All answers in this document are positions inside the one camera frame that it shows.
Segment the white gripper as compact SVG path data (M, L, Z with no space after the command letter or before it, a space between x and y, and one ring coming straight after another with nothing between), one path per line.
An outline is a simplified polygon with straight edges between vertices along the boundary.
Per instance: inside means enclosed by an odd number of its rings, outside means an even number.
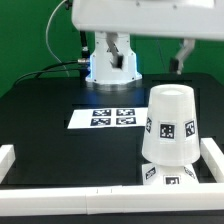
M169 64L171 73L181 74L194 39L224 40L224 0L73 0L72 22L78 30L107 32L111 65L118 69L124 56L111 32L185 38Z

